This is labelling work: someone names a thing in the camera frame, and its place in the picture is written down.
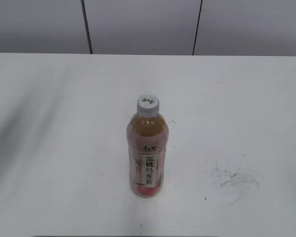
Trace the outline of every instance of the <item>bottle cap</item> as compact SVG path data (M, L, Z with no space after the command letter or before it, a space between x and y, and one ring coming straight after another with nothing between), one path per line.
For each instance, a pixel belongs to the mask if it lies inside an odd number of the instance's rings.
M138 99L137 113L142 116L153 116L159 112L159 99L154 95L142 95Z

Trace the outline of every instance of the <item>white tabletop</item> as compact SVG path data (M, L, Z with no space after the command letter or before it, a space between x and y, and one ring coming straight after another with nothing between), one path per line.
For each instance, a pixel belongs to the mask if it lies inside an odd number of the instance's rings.
M142 94L169 125L128 185ZM0 54L0 237L296 237L296 57Z

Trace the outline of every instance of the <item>bottle neck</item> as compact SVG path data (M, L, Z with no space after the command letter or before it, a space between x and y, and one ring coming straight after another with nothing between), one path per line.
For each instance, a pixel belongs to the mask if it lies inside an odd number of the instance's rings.
M137 112L137 115L139 118L153 119L153 118L157 118L159 116L159 113L156 113L154 115L143 115L143 114L140 114L139 112Z

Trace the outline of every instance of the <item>plastic bottle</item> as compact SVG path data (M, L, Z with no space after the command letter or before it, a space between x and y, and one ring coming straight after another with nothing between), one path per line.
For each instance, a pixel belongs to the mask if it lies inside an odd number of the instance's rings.
M144 198L155 196L162 188L169 128L159 114L159 100L143 95L137 113L127 126L130 187Z

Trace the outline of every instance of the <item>gray wall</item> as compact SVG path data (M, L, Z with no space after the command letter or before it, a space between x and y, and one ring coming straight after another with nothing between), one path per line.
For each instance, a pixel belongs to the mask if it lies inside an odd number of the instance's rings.
M192 55L201 0L85 0L93 53ZM0 52L89 53L81 0L0 0ZM203 0L195 55L296 56L296 0Z
M296 56L296 0L204 0L195 54Z
M93 52L191 55L200 0L85 0Z
M89 53L80 0L0 0L0 52Z

